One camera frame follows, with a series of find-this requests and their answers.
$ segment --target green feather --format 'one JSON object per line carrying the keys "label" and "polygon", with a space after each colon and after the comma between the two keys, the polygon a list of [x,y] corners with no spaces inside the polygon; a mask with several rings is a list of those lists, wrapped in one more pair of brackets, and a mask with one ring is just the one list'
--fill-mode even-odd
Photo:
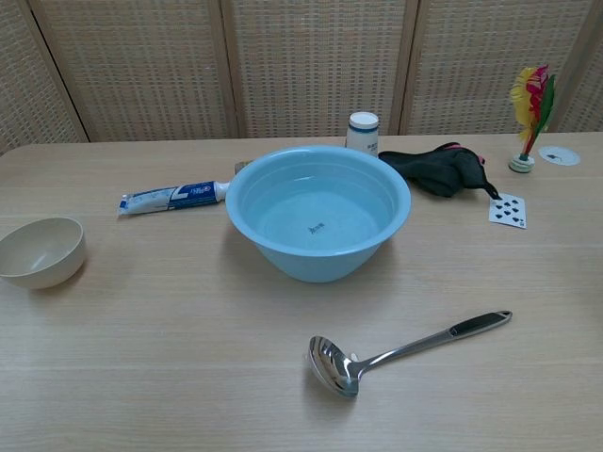
{"label": "green feather", "polygon": [[545,128],[550,112],[553,109],[553,102],[555,101],[555,75],[551,75],[548,78],[545,86],[545,92],[543,93],[543,100],[540,106],[540,120],[536,124],[536,130],[534,135],[538,137],[538,134]]}

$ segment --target water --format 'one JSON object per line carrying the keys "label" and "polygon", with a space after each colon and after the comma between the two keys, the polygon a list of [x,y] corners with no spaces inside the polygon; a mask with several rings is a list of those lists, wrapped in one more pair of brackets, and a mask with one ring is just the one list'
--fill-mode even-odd
{"label": "water", "polygon": [[274,242],[337,250],[377,234],[392,217],[374,186],[325,175],[279,183],[251,201],[251,226]]}

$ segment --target black handle grip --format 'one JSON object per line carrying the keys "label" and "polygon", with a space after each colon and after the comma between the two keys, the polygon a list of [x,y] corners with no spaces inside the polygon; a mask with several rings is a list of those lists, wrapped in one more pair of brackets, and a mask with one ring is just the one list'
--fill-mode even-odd
{"label": "black handle grip", "polygon": [[511,311],[498,311],[497,313],[479,315],[453,326],[448,331],[454,338],[461,339],[504,325],[511,320],[512,316],[513,313]]}

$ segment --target wooden table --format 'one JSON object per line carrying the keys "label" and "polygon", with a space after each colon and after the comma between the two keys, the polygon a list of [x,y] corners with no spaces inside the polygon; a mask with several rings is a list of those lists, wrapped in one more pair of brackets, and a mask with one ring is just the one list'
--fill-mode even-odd
{"label": "wooden table", "polygon": [[[122,193],[233,175],[239,160],[342,138],[52,144],[0,158],[0,234],[80,219],[89,259],[56,288],[0,282],[0,451],[600,451],[603,134],[547,135],[575,167],[507,169],[515,136],[448,140],[526,199],[528,229],[488,197],[415,188],[410,220],[357,273],[289,279],[223,204],[117,219]],[[354,402],[306,371],[324,334],[361,358],[489,311],[513,321],[367,375]]]}

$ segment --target white jar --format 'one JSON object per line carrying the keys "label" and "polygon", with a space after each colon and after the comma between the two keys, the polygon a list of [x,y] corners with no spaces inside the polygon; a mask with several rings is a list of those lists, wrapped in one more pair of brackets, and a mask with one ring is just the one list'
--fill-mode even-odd
{"label": "white jar", "polygon": [[379,118],[367,111],[358,111],[350,115],[350,125],[346,137],[346,148],[377,156],[377,138],[379,137]]}

